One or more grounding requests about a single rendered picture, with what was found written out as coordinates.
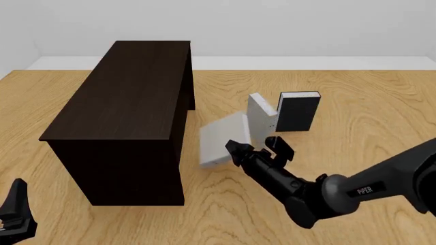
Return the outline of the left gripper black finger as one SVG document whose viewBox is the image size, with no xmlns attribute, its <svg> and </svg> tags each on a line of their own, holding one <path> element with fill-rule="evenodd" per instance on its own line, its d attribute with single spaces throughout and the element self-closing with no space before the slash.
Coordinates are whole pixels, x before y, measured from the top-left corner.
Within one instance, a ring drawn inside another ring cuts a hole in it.
<svg viewBox="0 0 436 245">
<path fill-rule="evenodd" d="M 27 183 L 23 179 L 15 179 L 3 204 L 0 206 L 0 220 L 12 222 L 18 219 L 31 219 Z"/>
</svg>

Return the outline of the black book with white pages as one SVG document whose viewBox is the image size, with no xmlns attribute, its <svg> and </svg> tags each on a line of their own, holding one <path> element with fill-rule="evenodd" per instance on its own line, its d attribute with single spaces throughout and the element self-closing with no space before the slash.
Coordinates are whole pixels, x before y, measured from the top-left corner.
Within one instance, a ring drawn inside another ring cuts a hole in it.
<svg viewBox="0 0 436 245">
<path fill-rule="evenodd" d="M 317 91 L 281 92 L 275 131 L 310 130 L 320 99 L 321 95 Z"/>
</svg>

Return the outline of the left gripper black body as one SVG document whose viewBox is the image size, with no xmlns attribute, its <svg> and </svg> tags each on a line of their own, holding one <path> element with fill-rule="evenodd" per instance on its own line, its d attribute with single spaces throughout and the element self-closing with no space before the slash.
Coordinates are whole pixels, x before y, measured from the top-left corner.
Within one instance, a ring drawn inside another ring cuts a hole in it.
<svg viewBox="0 0 436 245">
<path fill-rule="evenodd" d="M 0 240 L 26 240 L 36 234 L 37 223 L 32 216 L 2 220 Z"/>
</svg>

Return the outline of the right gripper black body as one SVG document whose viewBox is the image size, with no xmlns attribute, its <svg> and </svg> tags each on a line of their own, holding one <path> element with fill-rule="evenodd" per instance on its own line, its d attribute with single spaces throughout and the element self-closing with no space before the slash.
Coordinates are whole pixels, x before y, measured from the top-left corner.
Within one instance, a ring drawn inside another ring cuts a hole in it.
<svg viewBox="0 0 436 245">
<path fill-rule="evenodd" d="M 265 166 L 268 168 L 283 169 L 286 166 L 286 152 L 274 152 L 275 156 L 266 149 L 261 150 L 242 150 L 238 156 L 238 166 L 254 167 Z"/>
</svg>

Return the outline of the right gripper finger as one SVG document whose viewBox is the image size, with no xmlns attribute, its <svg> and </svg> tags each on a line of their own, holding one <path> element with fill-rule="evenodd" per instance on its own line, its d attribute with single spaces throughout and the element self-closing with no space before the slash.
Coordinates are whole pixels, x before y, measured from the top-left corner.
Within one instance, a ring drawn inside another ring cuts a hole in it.
<svg viewBox="0 0 436 245">
<path fill-rule="evenodd" d="M 237 167 L 240 167 L 246 155 L 255 149 L 251 144 L 241 144 L 234 140 L 228 140 L 225 148 L 229 152 L 233 164 Z"/>
<path fill-rule="evenodd" d="M 293 161 L 295 152 L 281 136 L 267 137 L 265 139 L 265 145 L 276 154 L 276 157 L 285 159 L 286 161 Z"/>
</svg>

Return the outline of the dark wooden cabinet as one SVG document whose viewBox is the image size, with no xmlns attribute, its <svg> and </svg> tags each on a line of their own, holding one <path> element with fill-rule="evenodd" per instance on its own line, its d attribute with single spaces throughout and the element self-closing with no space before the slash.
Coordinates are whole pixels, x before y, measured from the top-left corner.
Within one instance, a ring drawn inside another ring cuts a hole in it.
<svg viewBox="0 0 436 245">
<path fill-rule="evenodd" d="M 182 206 L 195 108 L 188 41 L 117 41 L 40 140 L 94 206 Z"/>
</svg>

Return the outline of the white book with speckled cover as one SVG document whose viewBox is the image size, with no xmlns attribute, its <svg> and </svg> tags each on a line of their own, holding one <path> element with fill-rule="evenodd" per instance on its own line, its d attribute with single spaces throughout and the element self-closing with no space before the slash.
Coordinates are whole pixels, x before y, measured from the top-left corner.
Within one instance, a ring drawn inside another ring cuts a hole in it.
<svg viewBox="0 0 436 245">
<path fill-rule="evenodd" d="M 247 120 L 251 143 L 255 148 L 264 148 L 265 139 L 271 136 L 277 126 L 277 111 L 259 93 L 249 94 Z"/>
</svg>

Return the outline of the white book with plain cover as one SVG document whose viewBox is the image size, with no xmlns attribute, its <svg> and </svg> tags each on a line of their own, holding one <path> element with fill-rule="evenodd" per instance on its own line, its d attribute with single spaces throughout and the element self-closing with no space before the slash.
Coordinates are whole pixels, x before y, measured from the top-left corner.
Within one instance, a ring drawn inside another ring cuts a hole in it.
<svg viewBox="0 0 436 245">
<path fill-rule="evenodd" d="M 231 160 L 225 145 L 229 140 L 250 144 L 247 115 L 236 112 L 200 128 L 200 167 L 214 167 Z"/>
</svg>

